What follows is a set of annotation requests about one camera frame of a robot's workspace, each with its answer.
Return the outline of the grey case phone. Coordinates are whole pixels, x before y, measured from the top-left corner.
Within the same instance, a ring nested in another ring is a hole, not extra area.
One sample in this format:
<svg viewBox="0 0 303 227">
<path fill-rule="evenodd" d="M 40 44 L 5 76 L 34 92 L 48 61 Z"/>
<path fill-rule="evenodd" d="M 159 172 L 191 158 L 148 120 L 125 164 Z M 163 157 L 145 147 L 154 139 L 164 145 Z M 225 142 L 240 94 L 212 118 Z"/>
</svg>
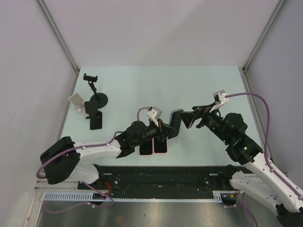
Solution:
<svg viewBox="0 0 303 227">
<path fill-rule="evenodd" d="M 170 114 L 169 126 L 173 128 L 172 133 L 168 136 L 168 139 L 172 139 L 178 136 L 182 119 L 180 113 L 184 111 L 183 109 L 173 110 Z"/>
</svg>

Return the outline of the pink case phone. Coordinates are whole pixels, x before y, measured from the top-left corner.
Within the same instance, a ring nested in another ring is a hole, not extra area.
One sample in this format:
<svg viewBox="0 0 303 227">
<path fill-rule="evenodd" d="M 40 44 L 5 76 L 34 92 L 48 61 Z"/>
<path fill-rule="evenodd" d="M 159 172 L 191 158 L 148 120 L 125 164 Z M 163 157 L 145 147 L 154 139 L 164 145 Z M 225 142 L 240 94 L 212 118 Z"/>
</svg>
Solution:
<svg viewBox="0 0 303 227">
<path fill-rule="evenodd" d="M 153 141 L 150 140 L 139 146 L 140 156 L 149 156 L 153 154 Z"/>
<path fill-rule="evenodd" d="M 155 154 L 165 154 L 168 152 L 167 139 L 159 140 L 155 138 L 153 140 L 153 152 Z"/>
</svg>

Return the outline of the black round-base phone stand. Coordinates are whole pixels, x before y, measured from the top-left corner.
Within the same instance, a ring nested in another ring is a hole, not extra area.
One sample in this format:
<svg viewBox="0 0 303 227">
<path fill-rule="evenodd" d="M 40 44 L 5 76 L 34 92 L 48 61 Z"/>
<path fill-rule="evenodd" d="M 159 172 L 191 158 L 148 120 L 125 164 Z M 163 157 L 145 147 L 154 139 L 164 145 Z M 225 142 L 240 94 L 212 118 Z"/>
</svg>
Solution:
<svg viewBox="0 0 303 227">
<path fill-rule="evenodd" d="M 90 98 L 90 101 L 96 101 L 98 108 L 105 107 L 108 104 L 108 97 L 104 93 L 97 92 L 97 88 L 95 87 L 98 76 L 89 76 L 84 73 L 83 80 L 88 82 L 88 85 L 94 93 L 94 95 Z"/>
</svg>

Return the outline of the black square-base phone stand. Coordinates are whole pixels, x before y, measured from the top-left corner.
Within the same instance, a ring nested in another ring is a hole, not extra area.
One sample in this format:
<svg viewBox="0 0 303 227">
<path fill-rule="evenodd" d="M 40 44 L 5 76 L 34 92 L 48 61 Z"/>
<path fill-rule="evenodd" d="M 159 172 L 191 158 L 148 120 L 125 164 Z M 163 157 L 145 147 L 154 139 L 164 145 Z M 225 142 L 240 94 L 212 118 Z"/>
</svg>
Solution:
<svg viewBox="0 0 303 227">
<path fill-rule="evenodd" d="M 86 119 L 90 120 L 89 129 L 98 130 L 102 129 L 102 112 L 98 110 L 97 101 L 84 102 L 85 113 L 88 114 Z"/>
</svg>

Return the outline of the white phone stand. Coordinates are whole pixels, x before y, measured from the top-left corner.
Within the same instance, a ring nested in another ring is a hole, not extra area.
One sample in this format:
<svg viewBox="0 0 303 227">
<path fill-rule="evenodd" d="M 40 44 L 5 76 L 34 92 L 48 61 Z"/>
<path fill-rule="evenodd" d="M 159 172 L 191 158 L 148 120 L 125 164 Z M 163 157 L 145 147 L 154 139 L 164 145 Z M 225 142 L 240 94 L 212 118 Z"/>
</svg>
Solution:
<svg viewBox="0 0 303 227">
<path fill-rule="evenodd" d="M 84 99 L 79 93 L 74 93 L 68 98 L 69 102 L 77 109 L 78 112 L 81 112 L 84 108 Z"/>
</svg>

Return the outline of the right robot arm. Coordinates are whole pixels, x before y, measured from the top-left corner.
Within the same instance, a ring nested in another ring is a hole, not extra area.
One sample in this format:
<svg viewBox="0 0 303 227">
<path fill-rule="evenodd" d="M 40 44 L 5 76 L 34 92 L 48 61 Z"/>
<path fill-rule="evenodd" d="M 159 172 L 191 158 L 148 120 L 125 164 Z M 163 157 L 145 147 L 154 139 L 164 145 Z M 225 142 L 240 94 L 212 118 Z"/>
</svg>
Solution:
<svg viewBox="0 0 303 227">
<path fill-rule="evenodd" d="M 225 117 L 212 111 L 212 105 L 194 106 L 192 111 L 182 111 L 179 115 L 186 128 L 191 128 L 199 119 L 197 128 L 207 127 L 225 145 L 228 156 L 234 162 L 250 170 L 258 181 L 234 166 L 228 165 L 225 173 L 218 178 L 224 190 L 232 187 L 254 198 L 266 206 L 284 227 L 303 225 L 302 189 L 291 182 L 278 168 L 265 158 L 265 152 L 248 135 L 247 124 L 241 114 L 228 113 Z"/>
</svg>

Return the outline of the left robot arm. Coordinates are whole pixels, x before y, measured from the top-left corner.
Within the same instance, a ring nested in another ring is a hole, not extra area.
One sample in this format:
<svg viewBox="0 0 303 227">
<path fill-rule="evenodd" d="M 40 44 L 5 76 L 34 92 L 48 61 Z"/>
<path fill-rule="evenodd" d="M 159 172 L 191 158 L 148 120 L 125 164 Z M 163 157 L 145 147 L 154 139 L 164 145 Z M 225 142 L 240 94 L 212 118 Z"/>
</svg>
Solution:
<svg viewBox="0 0 303 227">
<path fill-rule="evenodd" d="M 88 183 L 94 189 L 105 183 L 103 175 L 98 173 L 96 160 L 99 158 L 122 158 L 132 153 L 136 147 L 157 138 L 160 141 L 174 134 L 176 129 L 162 120 L 150 121 L 145 125 L 142 121 L 134 121 L 125 131 L 117 131 L 108 142 L 76 143 L 71 137 L 63 137 L 54 143 L 40 156 L 38 179 L 46 179 L 50 185 L 59 184 L 68 179 Z"/>
</svg>

